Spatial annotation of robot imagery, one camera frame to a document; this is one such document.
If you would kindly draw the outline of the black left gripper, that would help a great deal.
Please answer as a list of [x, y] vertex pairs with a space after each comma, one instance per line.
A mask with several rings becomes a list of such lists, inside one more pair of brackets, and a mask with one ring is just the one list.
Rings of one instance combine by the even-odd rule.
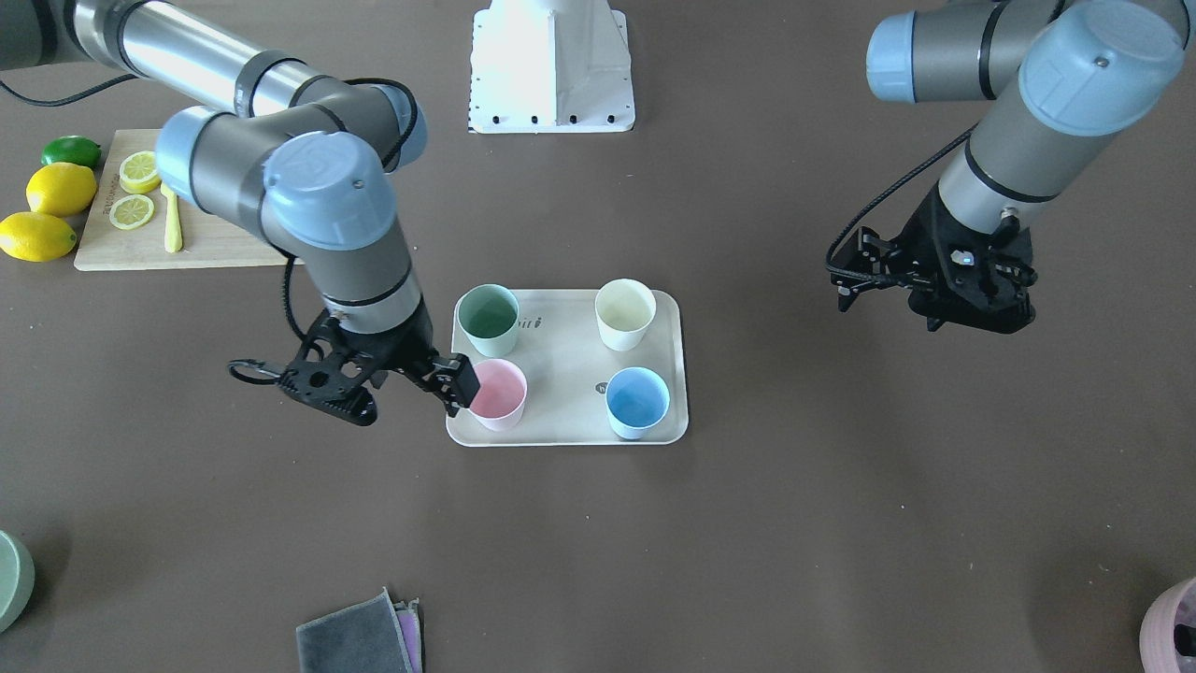
[[867, 290], [903, 287], [930, 332], [954, 323], [1015, 334], [1035, 322], [1032, 258], [1032, 235], [1018, 216], [1000, 218], [994, 234], [978, 233], [958, 222], [932, 189], [893, 239], [869, 227], [841, 235], [828, 269], [842, 311]]

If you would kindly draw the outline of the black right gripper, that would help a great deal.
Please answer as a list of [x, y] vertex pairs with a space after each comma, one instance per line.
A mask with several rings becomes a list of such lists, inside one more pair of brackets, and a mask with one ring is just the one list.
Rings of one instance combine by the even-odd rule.
[[465, 354], [439, 356], [426, 302], [409, 319], [382, 334], [354, 334], [321, 311], [299, 351], [283, 367], [277, 388], [291, 399], [355, 426], [377, 418], [367, 386], [385, 372], [399, 372], [443, 402], [450, 418], [472, 405], [481, 383]]

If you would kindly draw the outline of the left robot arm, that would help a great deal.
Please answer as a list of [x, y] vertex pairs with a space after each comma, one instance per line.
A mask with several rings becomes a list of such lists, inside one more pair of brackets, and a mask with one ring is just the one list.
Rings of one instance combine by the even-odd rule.
[[864, 60], [875, 98], [991, 108], [941, 149], [952, 163], [901, 234], [854, 219], [832, 241], [840, 310], [902, 287], [928, 331], [1033, 322], [1031, 225], [1155, 106], [1191, 42], [1191, 1], [948, 1], [885, 18]]

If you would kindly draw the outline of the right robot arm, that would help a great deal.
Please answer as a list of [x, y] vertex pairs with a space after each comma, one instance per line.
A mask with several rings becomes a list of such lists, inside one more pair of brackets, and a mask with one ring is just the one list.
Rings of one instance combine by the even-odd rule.
[[373, 388], [392, 372], [448, 416], [471, 406], [478, 379], [464, 354], [434, 347], [389, 179], [422, 148], [405, 85], [328, 77], [167, 1], [5, 1], [4, 69], [77, 61], [195, 100], [159, 131], [161, 179], [303, 261], [323, 298], [289, 363], [232, 361], [232, 377], [355, 426], [376, 421]]

